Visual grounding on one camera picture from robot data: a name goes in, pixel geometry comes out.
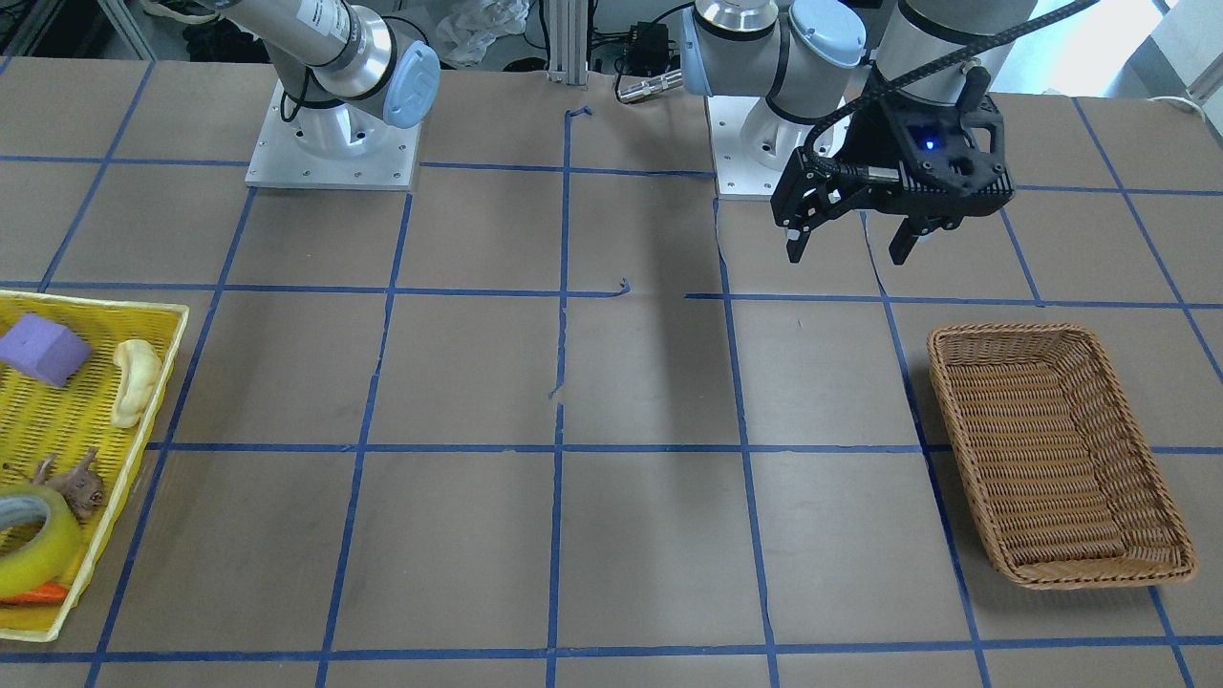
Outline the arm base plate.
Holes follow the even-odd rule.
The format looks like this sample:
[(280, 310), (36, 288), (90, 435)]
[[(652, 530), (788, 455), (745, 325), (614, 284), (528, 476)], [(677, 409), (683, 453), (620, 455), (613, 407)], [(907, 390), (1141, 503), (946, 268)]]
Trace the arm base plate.
[(707, 97), (709, 143), (722, 200), (769, 200), (811, 126), (779, 117), (763, 97)]
[(294, 103), (281, 83), (272, 92), (245, 182), (262, 189), (415, 189), (419, 134), (342, 104), (331, 109), (302, 106), (292, 122)]

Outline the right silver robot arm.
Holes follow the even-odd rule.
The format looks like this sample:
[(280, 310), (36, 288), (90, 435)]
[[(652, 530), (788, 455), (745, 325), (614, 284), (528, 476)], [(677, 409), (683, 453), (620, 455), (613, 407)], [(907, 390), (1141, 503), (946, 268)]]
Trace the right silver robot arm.
[(440, 90), (421, 31), (350, 1), (205, 1), (263, 40), (281, 86), (274, 130), (328, 161), (407, 160)]

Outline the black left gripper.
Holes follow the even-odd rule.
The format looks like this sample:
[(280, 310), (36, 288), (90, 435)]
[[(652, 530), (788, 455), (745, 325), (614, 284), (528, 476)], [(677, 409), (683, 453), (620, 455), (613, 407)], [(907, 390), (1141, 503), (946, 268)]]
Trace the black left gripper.
[(985, 218), (1009, 204), (1015, 187), (1005, 160), (1005, 127), (988, 97), (989, 70), (959, 65), (951, 103), (905, 90), (852, 112), (839, 152), (791, 153), (770, 210), (786, 231), (786, 258), (800, 263), (816, 229), (856, 209), (907, 215), (892, 235), (892, 264), (903, 266), (920, 240)]

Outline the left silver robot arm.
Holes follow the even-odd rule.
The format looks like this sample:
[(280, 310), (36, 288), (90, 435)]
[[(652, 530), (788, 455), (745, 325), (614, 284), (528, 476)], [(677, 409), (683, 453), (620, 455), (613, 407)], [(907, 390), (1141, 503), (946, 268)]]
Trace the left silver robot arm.
[(901, 265), (927, 235), (1015, 197), (989, 88), (1040, 26), (1032, 1), (695, 1), (680, 68), (700, 97), (752, 97), (773, 221), (801, 262), (850, 211), (900, 219)]

